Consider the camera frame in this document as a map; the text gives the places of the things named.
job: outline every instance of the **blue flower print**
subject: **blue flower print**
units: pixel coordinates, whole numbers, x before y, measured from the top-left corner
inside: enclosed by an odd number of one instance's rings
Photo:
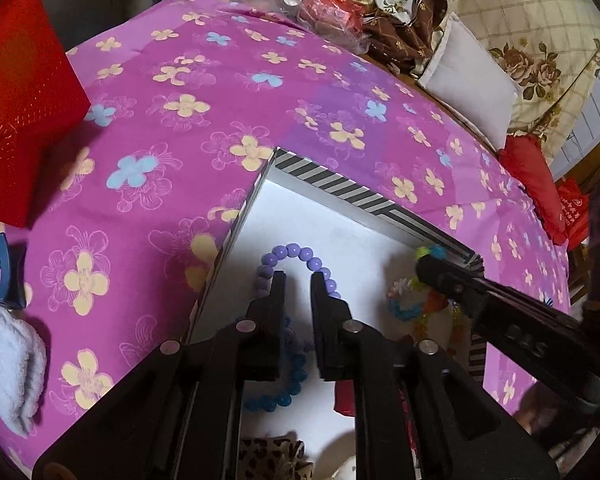
[[[133,155],[124,156],[118,161],[119,169],[109,175],[107,187],[120,189],[125,182],[130,187],[141,187],[146,182],[144,174],[154,170],[157,165],[158,159],[151,155],[145,155],[140,160]]]
[[[452,168],[454,165],[451,163],[451,158],[442,150],[436,150],[436,153],[440,157],[440,164],[447,168]]]
[[[116,109],[113,106],[105,108],[102,105],[93,105],[84,116],[84,120],[94,121],[98,126],[109,126],[114,113],[116,113]]]
[[[294,40],[290,40],[289,38],[285,38],[284,36],[278,36],[276,41],[278,43],[281,43],[283,45],[288,45],[288,46],[294,46],[296,44],[296,42]]]
[[[227,46],[230,39],[231,38],[229,38],[228,36],[220,36],[220,34],[218,34],[217,32],[208,32],[206,34],[206,40],[209,43],[217,43],[220,46]]]
[[[360,65],[357,61],[352,61],[349,63],[353,68],[355,68],[358,72],[366,72],[366,67]]]
[[[407,110],[410,114],[414,114],[414,115],[418,114],[417,111],[414,110],[413,108],[411,108],[407,103],[402,103],[402,108]]]
[[[376,101],[367,101],[366,102],[365,114],[367,114],[369,117],[375,117],[376,119],[385,123],[386,122],[386,117],[384,116],[385,112],[386,112],[386,106],[384,106],[382,103],[378,103]]]
[[[273,86],[273,88],[278,88],[279,86],[282,86],[282,76],[267,74],[264,72],[258,72],[257,74],[253,74],[251,76],[251,80],[254,83],[264,83],[266,81],[271,86]]]

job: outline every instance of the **open box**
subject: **open box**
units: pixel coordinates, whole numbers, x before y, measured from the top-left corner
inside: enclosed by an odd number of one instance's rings
[[[483,270],[477,253],[419,216],[348,178],[281,148],[260,174],[243,205],[192,314],[190,342],[213,337],[243,316],[255,297],[256,268],[276,245],[295,242],[311,247],[338,283],[342,299],[355,319],[391,339],[413,333],[388,308],[386,294],[394,281],[414,276],[415,250],[439,244],[448,259],[471,270]],[[286,279],[285,314],[299,339],[312,341],[310,272],[298,258],[275,267]],[[452,313],[448,307],[430,314],[429,337],[448,341]],[[469,325],[456,348],[458,361],[468,362]],[[333,384],[320,380],[315,356],[307,354],[308,378],[290,406],[273,413],[243,410],[243,436],[280,436],[294,432],[306,444],[314,474],[330,474],[355,453],[354,419],[333,411]],[[247,383],[244,398],[276,395],[284,389],[285,372],[276,383]]]

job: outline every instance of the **red fabric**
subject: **red fabric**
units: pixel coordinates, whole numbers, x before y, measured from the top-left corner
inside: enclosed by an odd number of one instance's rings
[[[558,186],[558,196],[571,251],[589,236],[589,195],[583,195],[578,183],[570,178]]]
[[[0,0],[0,221],[24,227],[44,148],[90,103],[41,0]]]
[[[562,245],[567,235],[560,197],[537,141],[531,136],[507,136],[506,145],[500,150],[498,159],[526,187],[526,193],[534,201],[536,213],[549,238],[554,244]]]

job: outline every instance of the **red cushion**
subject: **red cushion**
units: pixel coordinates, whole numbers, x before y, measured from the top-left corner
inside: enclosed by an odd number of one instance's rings
[[[511,176],[526,187],[549,238],[554,244],[562,245],[567,236],[560,197],[536,139],[532,136],[507,136],[507,143],[500,150],[498,159]]]

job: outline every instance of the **bed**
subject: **bed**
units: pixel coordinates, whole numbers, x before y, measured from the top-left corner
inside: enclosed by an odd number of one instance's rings
[[[48,380],[25,473],[155,345],[183,335],[275,146],[400,203],[482,255],[486,276],[568,307],[566,250],[520,183],[431,99],[279,16],[165,0],[68,53],[91,108],[50,154],[27,241],[25,318]],[[512,413],[533,379],[489,348]]]

